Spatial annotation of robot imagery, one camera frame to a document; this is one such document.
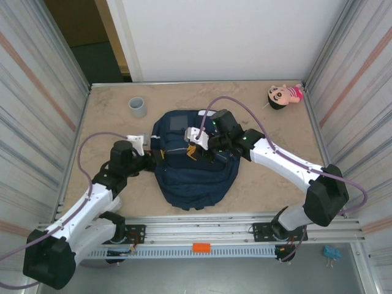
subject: blue clip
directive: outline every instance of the blue clip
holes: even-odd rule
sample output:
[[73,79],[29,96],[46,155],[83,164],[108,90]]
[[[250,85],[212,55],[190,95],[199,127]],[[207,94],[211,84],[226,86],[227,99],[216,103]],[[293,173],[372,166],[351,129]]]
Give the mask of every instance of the blue clip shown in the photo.
[[333,260],[339,260],[342,258],[342,254],[339,249],[335,249],[331,246],[324,246],[324,256],[327,256]]

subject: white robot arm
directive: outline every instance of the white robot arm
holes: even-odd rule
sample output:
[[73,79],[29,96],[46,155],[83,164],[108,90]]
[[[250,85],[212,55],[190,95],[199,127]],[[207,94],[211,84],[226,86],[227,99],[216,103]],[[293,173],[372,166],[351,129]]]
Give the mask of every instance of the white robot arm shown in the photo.
[[[191,127],[185,134],[190,148],[188,156],[195,160],[211,158],[211,152],[229,151],[256,164],[264,165],[295,184],[306,200],[299,205],[282,209],[271,223],[271,233],[276,239],[287,239],[298,227],[317,224],[326,227],[349,200],[345,184],[313,171],[329,173],[341,177],[341,171],[334,165],[324,168],[312,164],[280,148],[260,132],[249,129],[243,131],[232,113],[221,110],[211,119],[219,133],[209,137],[204,131]],[[299,163],[282,157],[279,153]]]
[[26,249],[23,274],[59,290],[94,248],[108,240],[123,240],[125,218],[112,212],[121,205],[118,194],[126,187],[128,177],[153,170],[154,166],[152,154],[143,150],[143,136],[117,141],[110,151],[110,160],[92,179],[91,188],[81,199],[44,232],[34,230],[28,236],[28,243],[45,235],[46,238]]

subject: navy backpack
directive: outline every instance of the navy backpack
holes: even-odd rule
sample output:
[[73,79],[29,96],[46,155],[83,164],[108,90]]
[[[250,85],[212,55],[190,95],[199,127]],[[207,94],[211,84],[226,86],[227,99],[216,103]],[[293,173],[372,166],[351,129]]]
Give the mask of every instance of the navy backpack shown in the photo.
[[[187,155],[185,131],[188,127],[199,128],[204,113],[204,110],[170,111],[155,123],[151,136],[151,150],[159,150],[163,155],[154,171],[158,185],[166,201],[184,210],[215,205],[223,199],[238,174],[240,158],[230,153],[215,154],[213,163],[195,161]],[[209,116],[205,131],[217,134]]]

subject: plush toy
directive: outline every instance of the plush toy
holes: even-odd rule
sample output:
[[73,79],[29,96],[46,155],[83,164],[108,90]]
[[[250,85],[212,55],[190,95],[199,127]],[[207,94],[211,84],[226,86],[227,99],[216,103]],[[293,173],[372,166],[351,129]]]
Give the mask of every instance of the plush toy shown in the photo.
[[282,87],[272,86],[268,90],[268,102],[273,109],[282,109],[289,103],[298,103],[304,98],[304,92],[301,84],[295,87]]

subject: tabletop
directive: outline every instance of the tabletop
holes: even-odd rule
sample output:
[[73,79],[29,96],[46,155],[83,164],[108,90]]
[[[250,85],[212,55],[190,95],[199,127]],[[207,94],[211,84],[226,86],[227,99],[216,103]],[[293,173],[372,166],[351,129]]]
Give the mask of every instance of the tabletop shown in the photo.
[[[267,101],[271,85],[292,86],[298,81],[236,81],[222,83],[168,83],[138,85],[94,86],[92,88],[80,142],[96,132],[110,131],[122,135],[149,133],[153,124],[166,112],[175,109],[204,109],[216,97],[231,96],[247,105],[261,120],[272,140],[281,148],[322,165],[311,122],[304,102],[273,110]],[[128,107],[131,98],[144,98],[147,115],[133,118]],[[257,129],[252,117],[239,105],[218,101],[213,109],[228,109],[243,129]],[[109,159],[113,143],[120,140],[111,135],[94,137],[87,142],[81,154],[83,168],[93,177]],[[64,199],[67,211],[86,192],[87,179],[79,171],[76,161]],[[291,182],[270,169],[241,159],[238,176],[222,201],[200,211],[183,211],[166,202],[153,173],[141,172],[129,178],[120,193],[122,207],[118,213],[124,217],[164,216],[190,213],[251,213],[279,211],[284,206],[303,202],[305,195]]]

